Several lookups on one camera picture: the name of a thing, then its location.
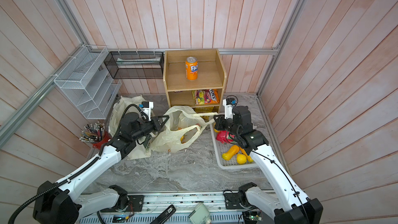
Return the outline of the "floral canvas tote bag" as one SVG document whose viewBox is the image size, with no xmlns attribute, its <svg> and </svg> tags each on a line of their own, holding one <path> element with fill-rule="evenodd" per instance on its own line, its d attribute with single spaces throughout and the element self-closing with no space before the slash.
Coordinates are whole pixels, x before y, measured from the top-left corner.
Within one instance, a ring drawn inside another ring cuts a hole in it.
<svg viewBox="0 0 398 224">
<path fill-rule="evenodd" d="M 122 114 L 125 109 L 131 105 L 140 105 L 146 99 L 143 98 L 142 95 L 135 97 L 124 97 L 121 96 L 119 101 L 117 101 L 112 107 L 112 114 L 110 116 L 110 122 L 108 125 L 108 132 L 111 137 L 113 137 L 116 133 L 117 127 L 121 120 Z M 136 159 L 144 159 L 149 158 L 151 156 L 151 151 L 149 148 L 145 148 L 144 145 L 137 145 L 128 155 L 128 160 L 136 160 Z"/>
</svg>

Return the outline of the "yellow plastic grocery bag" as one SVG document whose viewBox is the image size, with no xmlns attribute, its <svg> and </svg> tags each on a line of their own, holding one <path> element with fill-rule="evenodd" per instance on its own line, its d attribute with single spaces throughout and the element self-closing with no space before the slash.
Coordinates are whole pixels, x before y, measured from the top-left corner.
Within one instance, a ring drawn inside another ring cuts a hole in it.
<svg viewBox="0 0 398 224">
<path fill-rule="evenodd" d="M 165 114 L 170 118 L 164 130 L 151 142 L 152 151 L 175 153 L 188 148 L 207 126 L 215 122 L 212 117 L 218 113 L 198 114 L 189 106 L 173 106 Z M 209 120 L 205 121 L 201 116 L 209 116 Z M 180 138 L 183 135 L 187 135 L 188 141 L 182 144 Z"/>
</svg>

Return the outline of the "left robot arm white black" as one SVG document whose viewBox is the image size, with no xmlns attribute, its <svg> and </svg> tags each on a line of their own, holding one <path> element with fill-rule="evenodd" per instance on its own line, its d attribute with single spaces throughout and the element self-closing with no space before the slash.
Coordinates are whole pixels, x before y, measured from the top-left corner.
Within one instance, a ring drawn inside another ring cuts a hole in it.
<svg viewBox="0 0 398 224">
<path fill-rule="evenodd" d="M 152 134 L 163 129 L 169 116 L 151 117 L 152 105 L 151 102 L 129 105 L 138 111 L 124 110 L 116 133 L 109 142 L 101 146 L 94 157 L 56 182 L 44 182 L 38 188 L 36 196 L 19 206 L 8 222 L 13 224 L 30 204 L 34 204 L 33 218 L 41 224 L 74 224 L 103 209 L 129 209 L 131 205 L 128 193 L 117 185 L 87 197 L 81 194 L 106 170 L 119 163 L 135 148 L 147 145 Z"/>
</svg>

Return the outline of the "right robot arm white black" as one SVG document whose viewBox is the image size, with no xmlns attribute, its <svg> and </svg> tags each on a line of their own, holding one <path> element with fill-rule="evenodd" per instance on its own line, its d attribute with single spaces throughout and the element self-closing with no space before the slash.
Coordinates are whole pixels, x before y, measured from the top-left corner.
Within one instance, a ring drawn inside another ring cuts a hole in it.
<svg viewBox="0 0 398 224">
<path fill-rule="evenodd" d="M 239 188 L 244 207 L 256 207 L 276 224 L 318 224 L 323 206 L 311 199 L 291 178 L 277 159 L 266 137 L 253 128 L 251 113 L 246 106 L 227 104 L 224 114 L 216 115 L 215 128 L 227 131 L 238 146 L 261 169 L 272 186 L 273 197 L 255 184 Z"/>
</svg>

